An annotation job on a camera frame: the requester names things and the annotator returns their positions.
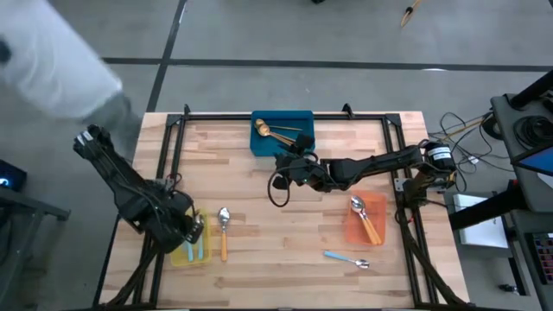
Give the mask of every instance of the concrete floor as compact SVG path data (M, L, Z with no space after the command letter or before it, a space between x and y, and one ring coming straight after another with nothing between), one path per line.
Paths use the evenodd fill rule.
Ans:
M55 0L60 13L103 57L162 57L178 0ZM553 9L545 0L427 0L401 30L411 0L189 0L173 58L350 60L367 62L536 65L553 60ZM114 65L144 113L158 66ZM157 111L423 111L429 131L446 111L471 118L489 98L518 92L543 73L429 72L301 68L169 67ZM115 221L109 188L73 151L80 127L56 122L0 86L0 158L29 172L26 193L73 211L46 223L25 275L25 301L40 310L90 306ZM478 134L463 145L485 150ZM505 155L501 142L494 153ZM490 161L508 168L508 162ZM505 188L513 174L478 164L468 190ZM505 294L506 259L460 250L471 301L482 307L539 309L535 295Z

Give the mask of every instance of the yellow tray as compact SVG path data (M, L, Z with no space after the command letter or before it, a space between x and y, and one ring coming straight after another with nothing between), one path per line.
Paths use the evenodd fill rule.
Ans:
M209 244L211 230L209 230L209 217L202 210L199 210L198 213L200 213L200 215L204 217L205 221L204 230L201 233L201 235L203 236L204 258L202 260L198 260L198 249L200 246L199 243L192 244L194 260L189 262L188 249L185 242L170 254L171 264L173 264L174 267L184 267L194 264L209 263L211 261L211 245Z

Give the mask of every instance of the blue tray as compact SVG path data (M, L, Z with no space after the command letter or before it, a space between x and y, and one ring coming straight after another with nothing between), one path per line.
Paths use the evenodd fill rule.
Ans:
M283 153L283 149L279 147L283 143L274 137L263 137L257 133L255 122L259 118L269 126L287 126L303 130L300 132L298 130L271 129L271 131L286 137L296 139L298 134L303 133L315 138L312 111L254 111L251 113L250 120L250 149L254 156L273 156ZM313 151L314 149L315 143L309 150Z

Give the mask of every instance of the wooden tabletop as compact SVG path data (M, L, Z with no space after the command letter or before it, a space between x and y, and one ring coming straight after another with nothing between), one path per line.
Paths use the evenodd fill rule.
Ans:
M421 112L398 113L407 145L427 138ZM134 167L147 179L156 174L166 116L148 113L144 117ZM397 149L393 130L392 137ZM315 152L322 158L360 159L385 153L382 125L376 121L315 121L315 138ZM158 307L412 307L402 239L393 218L396 203L390 174L365 178L352 187L387 195L385 244L348 244L342 223L351 192L321 194L309 187L293 186L290 203L277 208L267 199L267 181L275 160L254 157L249 141L247 121L187 122L179 188L210 215L213 258L202 266L173 267L166 256ZM438 195L429 196L442 200ZM283 196L276 195L276 199L282 200ZM220 229L216 225L216 213L223 206L232 214L226 263L220 261ZM453 291L467 301L446 209L427 205L421 213L433 265ZM128 280L137 266L142 242L143 236L124 221L118 224L101 302L109 301ZM371 267L359 270L351 263L322 256L324 250L364 258ZM428 301L420 266L417 271L423 299ZM144 290L147 298L149 282Z

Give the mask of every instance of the person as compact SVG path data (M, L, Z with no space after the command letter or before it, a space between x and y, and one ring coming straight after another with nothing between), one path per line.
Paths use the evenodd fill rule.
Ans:
M106 128L134 155L142 119L121 79L46 0L0 0L0 77L51 117Z

